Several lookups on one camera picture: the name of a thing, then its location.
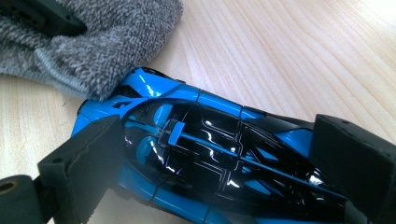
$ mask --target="toy car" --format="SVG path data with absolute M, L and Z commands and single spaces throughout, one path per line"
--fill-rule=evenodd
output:
M 121 118 L 125 163 L 117 185 L 195 223 L 222 211 L 293 221 L 342 222 L 345 197 L 307 159 L 313 123 L 242 106 L 137 68 L 103 102 L 87 101 L 73 135 Z

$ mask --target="fuzzy gray fabric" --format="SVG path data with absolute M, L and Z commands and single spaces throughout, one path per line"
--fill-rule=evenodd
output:
M 0 8 L 0 74 L 104 100 L 133 68 L 149 62 L 182 14 L 180 0 L 56 0 L 87 26 L 78 36 L 40 34 Z

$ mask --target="blue car body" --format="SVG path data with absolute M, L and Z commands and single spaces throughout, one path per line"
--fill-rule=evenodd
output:
M 87 101 L 72 135 L 118 115 L 125 163 L 117 185 L 195 223 L 343 219 L 345 198 L 309 163 L 313 124 L 242 106 L 149 68 L 103 102 Z

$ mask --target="wood grain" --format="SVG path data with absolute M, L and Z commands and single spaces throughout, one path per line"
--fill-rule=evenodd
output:
M 396 143 L 395 12 L 387 1 L 185 0 L 172 38 L 146 65 L 242 105 L 311 121 L 333 115 Z M 38 175 L 81 102 L 0 76 L 0 177 Z M 111 193 L 92 220 L 184 222 Z

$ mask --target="wooden table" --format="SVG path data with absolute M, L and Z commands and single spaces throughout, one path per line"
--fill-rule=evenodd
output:
M 147 64 L 220 96 L 313 121 L 328 114 L 396 143 L 396 6 L 384 1 L 185 0 Z M 38 175 L 82 99 L 0 76 L 0 178 Z M 184 223 L 109 192 L 92 223 Z

